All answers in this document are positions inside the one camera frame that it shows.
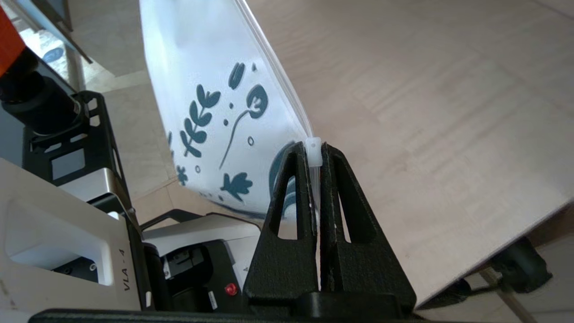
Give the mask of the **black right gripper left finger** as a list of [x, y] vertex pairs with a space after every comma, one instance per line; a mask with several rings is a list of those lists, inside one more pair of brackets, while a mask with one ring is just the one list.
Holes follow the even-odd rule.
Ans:
[[[278, 235], [287, 185], [295, 178], [296, 238]], [[316, 215], [302, 142], [284, 153], [267, 216], [244, 283], [248, 302], [291, 302], [318, 289]]]

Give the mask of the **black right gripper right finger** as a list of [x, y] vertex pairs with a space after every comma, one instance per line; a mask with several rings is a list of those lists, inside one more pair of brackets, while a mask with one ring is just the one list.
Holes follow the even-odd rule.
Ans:
[[321, 289], [351, 304], [412, 314], [417, 297], [342, 151], [324, 143], [320, 168]]

